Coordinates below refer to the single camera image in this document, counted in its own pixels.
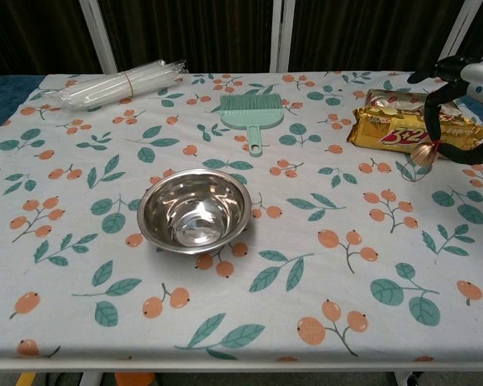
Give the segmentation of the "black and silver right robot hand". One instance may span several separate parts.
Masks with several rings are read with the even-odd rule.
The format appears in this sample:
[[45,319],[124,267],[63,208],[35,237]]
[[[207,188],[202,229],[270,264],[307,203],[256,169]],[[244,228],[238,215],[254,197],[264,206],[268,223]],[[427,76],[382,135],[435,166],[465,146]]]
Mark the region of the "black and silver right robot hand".
[[462,96],[472,97],[483,104],[483,56],[465,58],[449,56],[438,61],[432,68],[410,74],[409,84],[418,84],[427,78],[440,78],[445,86],[428,94],[424,105],[424,123],[431,142],[440,141],[441,154],[458,164],[475,165],[483,163],[483,143],[471,150],[462,150],[441,140],[441,105]]

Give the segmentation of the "brass bell with red string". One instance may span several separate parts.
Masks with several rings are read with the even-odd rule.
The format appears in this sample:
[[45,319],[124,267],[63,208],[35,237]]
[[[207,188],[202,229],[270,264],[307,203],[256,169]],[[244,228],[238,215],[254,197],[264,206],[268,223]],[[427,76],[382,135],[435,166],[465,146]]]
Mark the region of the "brass bell with red string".
[[416,166],[430,168],[438,158],[440,141],[418,144],[411,153],[411,160]]

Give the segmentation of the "silver and brown snack packet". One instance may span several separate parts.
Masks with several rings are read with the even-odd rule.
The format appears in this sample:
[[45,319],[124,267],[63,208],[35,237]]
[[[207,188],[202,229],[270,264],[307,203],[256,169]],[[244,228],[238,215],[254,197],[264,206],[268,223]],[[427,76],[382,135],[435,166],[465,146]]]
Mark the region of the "silver and brown snack packet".
[[365,96],[365,105],[409,111],[423,115],[427,96],[427,93],[370,89]]

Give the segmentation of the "gold cracker packet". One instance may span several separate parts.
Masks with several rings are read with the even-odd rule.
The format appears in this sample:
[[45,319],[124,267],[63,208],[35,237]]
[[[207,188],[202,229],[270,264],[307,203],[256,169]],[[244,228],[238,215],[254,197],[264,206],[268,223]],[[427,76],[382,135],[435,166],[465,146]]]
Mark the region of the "gold cracker packet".
[[[414,111],[366,106],[353,111],[356,123],[347,141],[355,146],[409,154],[429,143],[423,114]],[[440,115],[441,139],[463,150],[483,140],[483,125],[461,116]]]

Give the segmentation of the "mint green hand brush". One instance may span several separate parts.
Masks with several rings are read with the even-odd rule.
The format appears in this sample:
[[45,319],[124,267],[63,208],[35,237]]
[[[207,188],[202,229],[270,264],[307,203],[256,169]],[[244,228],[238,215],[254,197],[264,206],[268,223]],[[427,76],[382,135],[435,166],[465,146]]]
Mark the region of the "mint green hand brush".
[[228,128],[246,132],[249,153],[255,158],[263,153],[261,132],[276,127],[284,118],[278,93],[224,95],[219,112],[221,122]]

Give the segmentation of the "dark pleated curtain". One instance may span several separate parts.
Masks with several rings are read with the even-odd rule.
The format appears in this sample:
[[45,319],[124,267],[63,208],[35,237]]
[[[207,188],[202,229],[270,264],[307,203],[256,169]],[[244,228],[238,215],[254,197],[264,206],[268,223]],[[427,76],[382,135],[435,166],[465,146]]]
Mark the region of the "dark pleated curtain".
[[[119,70],[268,72],[273,0],[97,0]],[[295,0],[288,68],[414,71],[440,56],[464,0]],[[0,76],[99,73],[79,0],[0,0]]]

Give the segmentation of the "stainless steel bowl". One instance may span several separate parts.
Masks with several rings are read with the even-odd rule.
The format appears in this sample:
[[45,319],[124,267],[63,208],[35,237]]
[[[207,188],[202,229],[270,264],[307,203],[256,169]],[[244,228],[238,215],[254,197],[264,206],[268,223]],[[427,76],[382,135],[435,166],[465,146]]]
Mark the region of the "stainless steel bowl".
[[148,188],[138,205],[137,222],[141,233],[156,247],[197,255],[241,235],[251,208],[250,193],[232,175],[190,169]]

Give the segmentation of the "floral fruit print tablecloth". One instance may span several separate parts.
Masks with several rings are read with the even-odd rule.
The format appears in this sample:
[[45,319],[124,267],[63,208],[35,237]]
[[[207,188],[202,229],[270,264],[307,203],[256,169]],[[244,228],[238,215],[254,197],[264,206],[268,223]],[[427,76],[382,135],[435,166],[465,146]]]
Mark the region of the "floral fruit print tablecloth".
[[[48,76],[0,126],[0,359],[483,362],[483,164],[347,142],[404,72],[201,73],[85,111]],[[252,157],[224,95],[281,96]],[[203,167],[250,222],[182,256],[140,231],[143,194]]]

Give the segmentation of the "bundle of clear plastic straws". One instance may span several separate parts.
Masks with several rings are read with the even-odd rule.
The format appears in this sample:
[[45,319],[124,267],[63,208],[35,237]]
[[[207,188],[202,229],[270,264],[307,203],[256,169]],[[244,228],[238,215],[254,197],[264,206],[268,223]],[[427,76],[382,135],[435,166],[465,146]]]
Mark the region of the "bundle of clear plastic straws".
[[61,104],[82,110],[109,105],[178,84],[188,73],[184,61],[156,60],[124,72],[105,75],[59,91]]

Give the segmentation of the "orange object under table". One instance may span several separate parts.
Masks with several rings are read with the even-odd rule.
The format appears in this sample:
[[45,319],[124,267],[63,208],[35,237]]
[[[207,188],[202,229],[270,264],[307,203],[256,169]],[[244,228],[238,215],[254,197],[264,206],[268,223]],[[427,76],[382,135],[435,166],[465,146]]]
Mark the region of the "orange object under table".
[[115,372],[117,386],[153,386],[155,373],[148,372]]

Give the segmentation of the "white slanted frame post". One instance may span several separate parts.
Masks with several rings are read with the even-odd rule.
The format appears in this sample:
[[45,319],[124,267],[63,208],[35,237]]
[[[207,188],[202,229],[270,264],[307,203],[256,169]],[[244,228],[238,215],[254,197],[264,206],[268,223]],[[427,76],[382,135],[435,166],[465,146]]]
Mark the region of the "white slanted frame post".
[[468,34],[482,3],[483,0],[464,0],[448,37],[445,40],[438,61],[456,55],[464,37]]
[[102,72],[104,74],[117,72],[118,68],[109,41],[108,32],[105,27],[99,1],[79,0],[79,3]]

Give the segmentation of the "white upright frame post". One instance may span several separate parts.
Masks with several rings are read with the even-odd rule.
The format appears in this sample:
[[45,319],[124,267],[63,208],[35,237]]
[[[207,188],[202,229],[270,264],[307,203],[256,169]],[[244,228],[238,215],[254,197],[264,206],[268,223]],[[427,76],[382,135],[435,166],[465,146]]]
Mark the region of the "white upright frame post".
[[296,0],[272,0],[270,73],[288,72]]

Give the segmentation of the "white table frame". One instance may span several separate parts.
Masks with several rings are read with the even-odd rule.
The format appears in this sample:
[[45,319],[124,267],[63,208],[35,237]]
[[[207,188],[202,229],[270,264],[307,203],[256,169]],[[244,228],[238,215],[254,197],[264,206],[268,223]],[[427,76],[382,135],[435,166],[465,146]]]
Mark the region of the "white table frame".
[[360,373],[392,372],[398,384],[406,384],[406,378],[414,372],[483,372],[483,362],[306,362],[297,361],[236,361],[215,359],[213,361],[141,360],[141,359],[0,359],[1,374],[21,374],[28,376],[37,373],[80,373],[83,385],[99,386],[101,377],[109,372],[152,373],[211,373],[211,374],[252,374],[252,373]]

